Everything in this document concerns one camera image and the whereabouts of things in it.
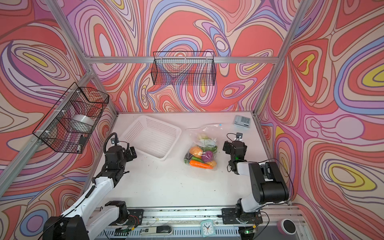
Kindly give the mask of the orange carrot toy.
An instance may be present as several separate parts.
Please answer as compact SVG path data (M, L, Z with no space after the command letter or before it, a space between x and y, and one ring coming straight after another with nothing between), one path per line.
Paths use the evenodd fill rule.
M209 170L213 169L212 166L205 164L205 163L195 161L195 160L190 160L189 164L190 164L190 166L196 167L196 168L209 169Z

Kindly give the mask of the green lettuce cabbage toy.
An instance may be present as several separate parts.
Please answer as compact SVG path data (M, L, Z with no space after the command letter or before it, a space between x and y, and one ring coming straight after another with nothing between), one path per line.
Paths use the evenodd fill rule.
M197 140L197 145L204 151L211 151L211 152L216 152L217 151L217 142L215 139L211 138L203 138L203 139L198 139Z

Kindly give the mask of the purple red onion toy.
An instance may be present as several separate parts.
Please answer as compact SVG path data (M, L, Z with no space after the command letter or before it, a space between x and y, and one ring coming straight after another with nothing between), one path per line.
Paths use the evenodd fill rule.
M203 152L201 159L204 163L212 162L214 160L214 154L211 151Z

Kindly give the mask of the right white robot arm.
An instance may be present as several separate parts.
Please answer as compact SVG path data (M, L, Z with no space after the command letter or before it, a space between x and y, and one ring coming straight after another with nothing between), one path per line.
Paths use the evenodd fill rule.
M276 162L245 160L247 146L239 140L225 141L223 151L230 155L229 171L249 177L251 184L251 193L247 197L239 199L233 209L222 209L225 224L234 221L240 224L252 223L263 207L290 201L290 191Z

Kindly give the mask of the clear zip top bag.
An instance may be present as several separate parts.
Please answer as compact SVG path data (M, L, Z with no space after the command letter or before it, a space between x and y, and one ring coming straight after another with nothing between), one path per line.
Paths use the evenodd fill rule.
M224 133L222 124L210 124L200 128L189 128L186 132L191 141L183 162L193 168L215 170L219 137Z

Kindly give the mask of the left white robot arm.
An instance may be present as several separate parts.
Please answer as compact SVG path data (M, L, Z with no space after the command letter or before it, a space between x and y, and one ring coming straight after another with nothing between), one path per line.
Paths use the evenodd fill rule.
M131 215L124 201L109 201L98 214L92 215L128 173L126 164L137 158L134 147L121 146L117 133L111 133L107 140L112 141L112 146L103 146L105 163L101 171L71 207L45 222L39 237L41 240L94 240L110 224L120 226L128 223Z

